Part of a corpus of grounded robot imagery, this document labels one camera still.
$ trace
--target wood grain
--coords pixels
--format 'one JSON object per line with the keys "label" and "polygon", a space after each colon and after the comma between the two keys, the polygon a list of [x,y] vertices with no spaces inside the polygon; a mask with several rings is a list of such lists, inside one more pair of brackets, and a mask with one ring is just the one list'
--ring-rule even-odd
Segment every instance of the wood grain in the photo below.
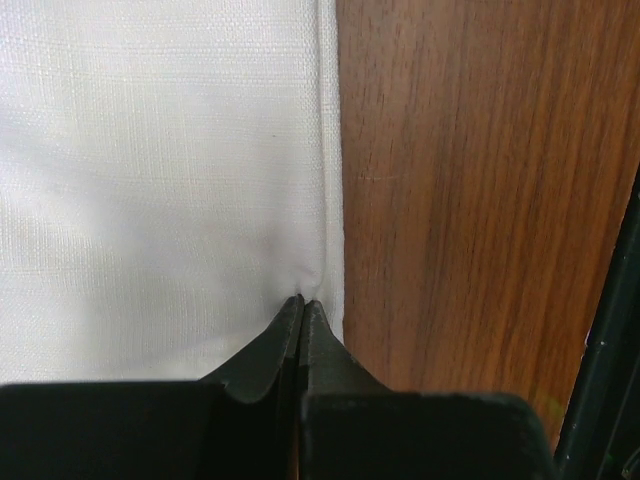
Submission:
{"label": "wood grain", "polygon": [[347,346],[553,441],[640,158],[640,2],[337,4]]}

